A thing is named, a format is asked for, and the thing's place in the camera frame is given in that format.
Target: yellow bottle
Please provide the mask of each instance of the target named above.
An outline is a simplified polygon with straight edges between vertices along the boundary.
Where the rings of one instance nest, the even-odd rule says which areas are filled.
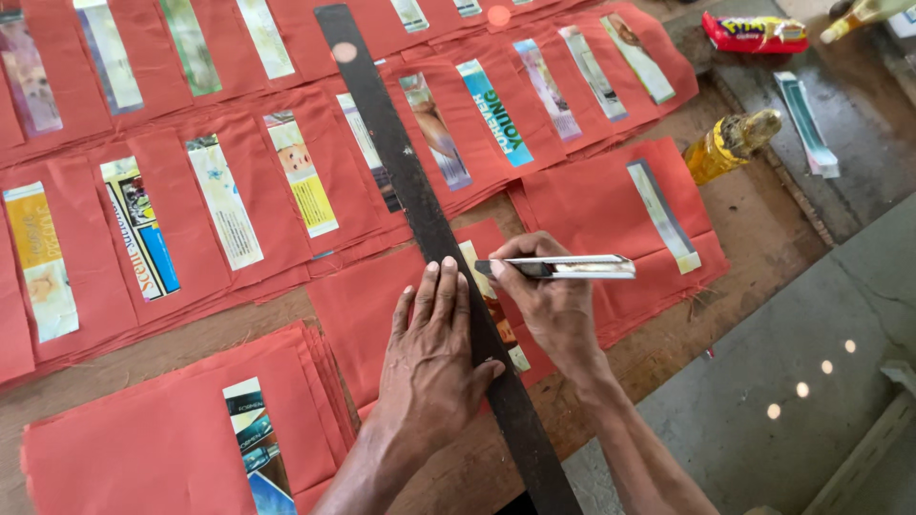
[[[830,44],[850,30],[870,23],[884,21],[902,13],[913,5],[913,0],[856,0],[843,17],[821,33],[821,41]]]
[[[764,109],[753,115],[728,115],[684,150],[684,162],[693,181],[697,185],[706,184],[747,163],[752,153],[766,145],[781,128],[782,115],[776,109]]]

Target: red snack packet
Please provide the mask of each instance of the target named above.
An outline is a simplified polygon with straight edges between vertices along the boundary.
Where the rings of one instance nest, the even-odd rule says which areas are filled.
[[[805,25],[775,16],[713,17],[703,13],[703,29],[718,50],[766,54],[798,53],[808,49]]]

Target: hand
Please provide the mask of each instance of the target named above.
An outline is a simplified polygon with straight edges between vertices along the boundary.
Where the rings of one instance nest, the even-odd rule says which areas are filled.
[[[506,370],[498,360],[471,366],[469,324],[467,278],[452,257],[442,261],[441,277],[431,262],[417,291],[408,287],[398,300],[378,404],[366,424],[403,439],[418,460],[458,437],[490,382]]]
[[[592,284],[587,279],[528,279],[499,259],[571,256],[553,236],[516,236],[490,254],[494,287],[518,305],[535,341],[567,378],[604,369],[607,360],[594,336]]]

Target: red fabric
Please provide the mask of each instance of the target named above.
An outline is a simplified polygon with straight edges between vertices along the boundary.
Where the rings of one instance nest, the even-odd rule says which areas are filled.
[[[222,389],[258,377],[294,494],[336,471],[296,346],[302,323],[74,410],[23,433],[41,515],[255,512]]]
[[[639,37],[639,41],[652,60],[659,65],[675,92],[673,98],[659,104],[659,116],[665,116],[700,92],[693,66],[674,46],[674,42],[671,41],[668,32],[659,20],[640,11],[629,2],[601,5],[587,12],[598,19],[618,13]],[[607,36],[607,40],[611,41],[613,46],[614,41],[610,39],[610,36]]]
[[[330,233],[309,239],[311,252],[316,255],[341,247],[379,228],[378,216],[373,209],[370,197],[372,194],[377,195],[377,188],[373,183],[372,187],[376,192],[366,190],[360,177],[360,169],[354,161],[355,158],[362,159],[363,157],[362,155],[354,156],[346,151],[344,134],[336,125],[331,104],[329,104],[331,101],[320,88],[309,87],[274,95],[263,102],[252,105],[249,109],[257,121],[261,137],[267,148],[271,150],[270,159],[274,163],[278,177],[286,184],[284,189],[289,201],[293,203],[296,216],[301,219],[299,208],[296,207],[292,190],[289,188],[289,182],[283,173],[277,152],[273,151],[274,144],[263,121],[265,115],[287,109],[291,110],[296,118],[296,125],[302,134],[302,140],[309,149],[315,170],[318,172],[324,192],[328,196],[328,202],[331,203],[334,217],[340,226]],[[343,128],[348,132],[350,130],[349,127]]]
[[[696,270],[682,275],[659,236],[626,168],[636,159],[647,160],[696,248],[702,262]],[[595,325],[603,347],[728,271],[699,190],[670,138],[642,141],[522,181],[526,200],[519,204],[536,217],[532,229],[550,232],[575,255],[621,254],[636,263],[636,279],[594,283]]]
[[[72,2],[65,2],[72,24],[80,34],[82,51],[90,66],[98,71],[90,54],[80,19]],[[108,8],[127,53],[136,86],[143,97],[143,107],[130,113],[112,116],[115,130],[135,126],[158,116],[192,105],[191,90],[184,80],[184,70],[178,54],[172,49],[169,28],[162,24],[158,2],[148,0],[119,0],[109,2]]]
[[[25,143],[26,135],[16,117],[16,109],[13,107],[15,100],[13,92],[9,89],[9,79],[6,77],[5,68],[0,78],[3,78],[0,81],[0,148],[5,152],[6,148]]]
[[[98,165],[136,157],[140,177],[156,213],[162,238],[169,249],[180,290],[161,299],[146,302],[136,287],[136,276],[111,208],[111,201],[102,183]],[[99,198],[105,203],[105,217],[121,266],[124,282],[141,324],[178,311],[193,302],[230,285],[229,268],[210,227],[210,213],[197,190],[194,172],[188,163],[184,145],[173,129],[152,132],[100,149],[93,155],[93,173]]]
[[[659,109],[649,94],[646,93],[646,88],[639,81],[639,77],[636,76],[633,69],[627,64],[627,60],[617,49],[614,41],[607,35],[607,31],[598,21],[598,17],[595,15],[594,10],[588,10],[555,18],[553,19],[553,26],[559,30],[563,27],[575,25],[585,36],[594,59],[598,62],[601,71],[611,83],[614,92],[617,93],[617,98],[620,99],[621,104],[629,114],[626,118],[612,123],[615,134],[612,139],[620,141],[627,136],[619,135],[657,118]],[[586,87],[588,86],[585,78],[578,72],[578,68],[576,69],[575,77],[580,83],[585,84]],[[594,95],[592,95],[591,100],[594,109],[597,109],[600,113],[601,106],[598,104],[597,99],[594,98]]]
[[[305,81],[314,81],[337,72],[331,49],[324,39],[313,9],[336,4],[335,0],[272,0],[270,7],[290,57],[297,62]],[[390,0],[351,0],[347,2],[356,26],[374,60],[378,60],[436,38],[462,26],[453,2],[420,0],[420,10],[430,27],[408,33]]]
[[[458,229],[455,238],[459,242],[473,241],[479,257],[505,243],[493,219]],[[365,419],[378,398],[378,383],[391,332],[391,313],[407,285],[419,286],[424,265],[419,248],[409,247],[306,285],[361,418]],[[373,288],[367,289],[366,284],[372,284]],[[501,292],[497,296],[513,328],[523,325],[512,300]],[[360,309],[353,310],[353,306],[360,306]],[[523,382],[533,384],[550,374],[553,370],[550,360],[528,331],[519,330],[516,337],[531,364],[531,370],[521,374]]]
[[[324,344],[320,342],[323,338],[314,328],[307,328],[306,331],[311,331],[311,334],[306,338],[305,346],[308,348],[300,349],[300,360],[315,405],[319,407],[322,416],[322,427],[331,448],[334,464],[340,467],[344,464],[348,449],[356,440],[356,434],[350,424],[350,412],[346,407],[344,391],[337,378],[336,368],[333,369],[333,376],[329,375],[333,363],[329,363],[328,356],[324,354]]]
[[[484,69],[486,77],[490,80],[490,84],[493,85],[496,94],[499,95],[499,100],[505,106],[506,111],[515,123],[518,133],[525,141],[525,145],[534,158],[530,163],[513,169],[513,175],[510,178],[515,179],[566,159],[566,152],[563,150],[563,142],[560,139],[560,135],[557,134],[557,129],[553,126],[550,117],[547,116],[547,112],[543,109],[531,108],[533,105],[542,105],[540,98],[538,98],[530,83],[525,84],[521,81],[505,49],[500,48],[498,44],[494,44],[495,42],[498,43],[492,37],[481,36],[443,43],[436,50],[456,66],[463,62],[477,59],[477,62]],[[466,86],[464,87],[464,94],[467,95],[471,104],[474,104],[474,100]],[[493,146],[496,153],[502,154],[496,139],[492,137],[490,129],[486,126],[486,121],[475,105],[474,110],[485,134],[490,134],[488,142]]]
[[[0,216],[0,383],[35,370],[24,295],[19,290],[16,251],[6,215]]]
[[[224,13],[230,10],[233,12],[234,17],[235,17],[235,23],[238,25],[238,30],[239,32],[243,34],[242,41],[240,41],[240,44],[246,47],[247,51],[251,53],[251,55],[255,56],[255,59],[257,60],[257,64],[258,64],[258,69],[260,71],[260,76],[261,76],[260,80],[264,84],[264,87],[266,90],[269,90],[269,91],[285,90],[285,89],[288,89],[294,86],[298,86],[302,84],[303,82],[305,82],[305,80],[302,77],[302,73],[300,72],[299,64],[294,59],[292,59],[291,56],[289,57],[289,61],[290,61],[290,64],[292,64],[294,72],[291,73],[290,75],[284,75],[282,77],[277,77],[272,80],[269,79],[267,77],[267,72],[264,70],[264,64],[261,62],[261,58],[257,54],[257,47],[255,46],[255,42],[251,38],[251,31],[248,30],[248,25],[245,24],[245,18],[242,16],[242,11],[238,7],[238,2],[236,0],[211,0],[211,1],[216,3],[216,8],[219,10],[220,13],[222,13],[221,16],[225,16]],[[274,25],[278,26],[277,14],[271,8],[271,4],[272,4],[271,2],[267,2],[267,9],[271,11],[271,16],[274,18]],[[280,38],[281,40],[284,39],[282,33],[280,33]],[[289,48],[287,48],[287,46],[288,45],[286,41],[284,40],[283,47],[287,49],[287,55],[289,55]]]
[[[104,224],[102,206],[93,191],[85,158],[50,159],[30,167],[8,170],[0,177],[7,191],[41,181],[51,221],[70,280],[79,329],[38,343],[24,278],[19,277],[21,301],[29,314],[36,361],[81,351],[136,326],[124,280],[117,274],[112,238]]]
[[[442,176],[442,171],[432,156],[420,125],[417,122],[407,96],[398,80],[418,72],[423,73],[430,87],[432,98],[442,113],[445,126],[452,135],[458,154],[467,168],[473,181],[454,192],[449,190]],[[441,56],[430,57],[388,69],[382,73],[388,95],[398,110],[398,117],[407,130],[420,164],[426,171],[430,185],[443,209],[449,206],[466,203],[479,194],[489,196],[491,192],[516,175],[512,164],[505,158],[499,147],[490,144],[494,141],[492,132],[481,126],[483,119],[480,111],[467,88],[461,73],[450,60]]]
[[[162,26],[168,31],[169,21],[165,13],[158,6],[158,0],[146,0],[157,9]],[[242,32],[235,21],[235,16],[230,16],[231,8],[228,0],[190,0],[197,23],[201,26],[203,40],[213,59],[213,67],[220,78],[223,89],[215,93],[193,96],[194,105],[209,105],[235,98],[246,93],[263,90],[267,85],[267,74],[264,65],[255,52],[255,45],[251,36]],[[175,40],[169,32],[169,44],[172,47],[173,59],[181,65]],[[185,87],[190,91],[187,77],[184,77]]]
[[[245,212],[264,255],[264,259],[257,263],[229,272],[232,289],[254,284],[310,259],[311,251],[299,207],[290,198],[289,183],[274,160],[276,152],[273,151],[273,143],[269,143],[268,150],[255,119],[248,113],[222,116],[214,120],[195,118],[178,130],[182,146],[185,141],[210,134],[216,134],[220,142],[235,187],[242,197]],[[193,177],[190,162],[187,167],[199,192],[200,184]],[[202,192],[200,203],[206,205]],[[216,234],[216,226],[209,211],[207,220]]]
[[[566,42],[563,41],[552,21],[525,25],[494,36],[494,39],[499,41],[499,44],[505,49],[526,87],[533,88],[528,70],[522,63],[518,52],[512,47],[512,43],[528,38],[534,39],[537,43],[541,55],[544,56],[544,63],[551,72],[551,77],[560,88],[560,93],[566,99],[576,124],[583,132],[580,137],[563,143],[566,153],[570,154],[613,136],[615,132],[613,124],[607,119],[600,106],[595,105],[592,89],[582,80],[579,68],[573,56],[570,55],[569,49],[566,48]]]
[[[324,495],[324,491],[331,485],[332,480],[333,479],[328,479],[320,485],[316,485],[304,492],[294,495],[292,499],[296,502],[296,511],[298,513],[310,513],[311,509],[318,504],[318,501],[322,498],[322,495]]]
[[[95,72],[82,53],[80,37],[70,18],[71,12],[60,8],[55,0],[23,0],[21,6],[28,31],[41,56],[63,128],[31,138],[25,145],[5,150],[0,165],[62,147],[75,139],[92,136],[112,127],[108,105],[96,85]],[[16,7],[14,2],[4,9]],[[14,137],[11,141],[16,141],[15,131],[11,131],[11,134]]]

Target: right hand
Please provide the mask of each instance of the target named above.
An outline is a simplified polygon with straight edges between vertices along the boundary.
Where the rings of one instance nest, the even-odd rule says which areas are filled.
[[[500,259],[571,256],[544,231],[516,236],[490,254],[494,287],[518,305],[535,341],[567,378],[606,367],[594,335],[592,284],[587,279],[528,279]]]

